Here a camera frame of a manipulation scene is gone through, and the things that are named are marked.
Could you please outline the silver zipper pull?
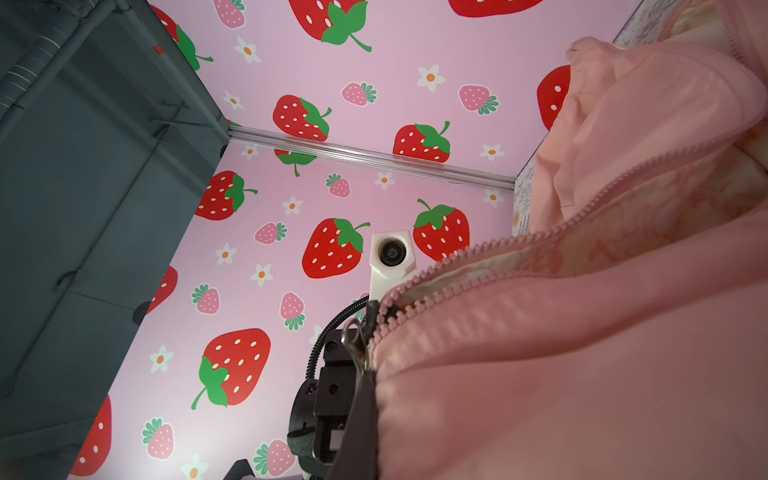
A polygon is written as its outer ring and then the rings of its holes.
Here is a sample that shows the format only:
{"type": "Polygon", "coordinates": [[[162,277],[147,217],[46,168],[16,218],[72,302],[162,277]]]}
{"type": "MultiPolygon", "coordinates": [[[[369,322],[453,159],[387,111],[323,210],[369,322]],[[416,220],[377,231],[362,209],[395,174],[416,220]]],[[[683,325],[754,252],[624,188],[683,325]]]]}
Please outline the silver zipper pull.
{"type": "Polygon", "coordinates": [[[367,341],[363,324],[357,319],[348,320],[342,328],[342,343],[362,376],[369,366],[367,341]]]}

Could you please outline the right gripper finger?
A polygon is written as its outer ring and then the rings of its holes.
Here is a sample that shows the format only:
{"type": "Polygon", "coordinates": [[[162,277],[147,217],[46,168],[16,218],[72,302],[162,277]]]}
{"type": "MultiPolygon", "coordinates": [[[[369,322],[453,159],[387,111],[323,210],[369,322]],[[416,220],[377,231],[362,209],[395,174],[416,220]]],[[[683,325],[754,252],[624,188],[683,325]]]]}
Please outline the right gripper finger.
{"type": "Polygon", "coordinates": [[[365,371],[359,378],[355,374],[352,369],[332,387],[332,412],[337,416],[344,414],[346,420],[341,446],[329,473],[331,480],[379,478],[376,373],[365,371]]]}

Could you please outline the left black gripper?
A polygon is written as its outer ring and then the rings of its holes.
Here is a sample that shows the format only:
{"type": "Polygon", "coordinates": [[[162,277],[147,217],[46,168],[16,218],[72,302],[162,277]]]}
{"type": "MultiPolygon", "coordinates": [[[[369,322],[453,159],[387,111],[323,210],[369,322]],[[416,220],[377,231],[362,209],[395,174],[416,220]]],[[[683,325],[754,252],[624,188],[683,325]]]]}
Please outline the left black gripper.
{"type": "Polygon", "coordinates": [[[341,446],[346,416],[332,412],[333,383],[357,369],[342,343],[342,328],[350,319],[363,324],[367,341],[372,339],[379,302],[360,299],[337,314],[318,334],[311,350],[305,380],[290,414],[287,444],[297,457],[305,478],[329,478],[341,446]]]}

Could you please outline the pink hooded jacket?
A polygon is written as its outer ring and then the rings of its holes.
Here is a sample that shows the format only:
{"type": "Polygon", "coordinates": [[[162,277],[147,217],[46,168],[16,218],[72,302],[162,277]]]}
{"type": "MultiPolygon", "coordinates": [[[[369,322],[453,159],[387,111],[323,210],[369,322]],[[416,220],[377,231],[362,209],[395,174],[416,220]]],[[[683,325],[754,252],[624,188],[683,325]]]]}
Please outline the pink hooded jacket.
{"type": "Polygon", "coordinates": [[[526,236],[382,300],[382,479],[767,475],[767,5],[567,54],[526,236]]]}

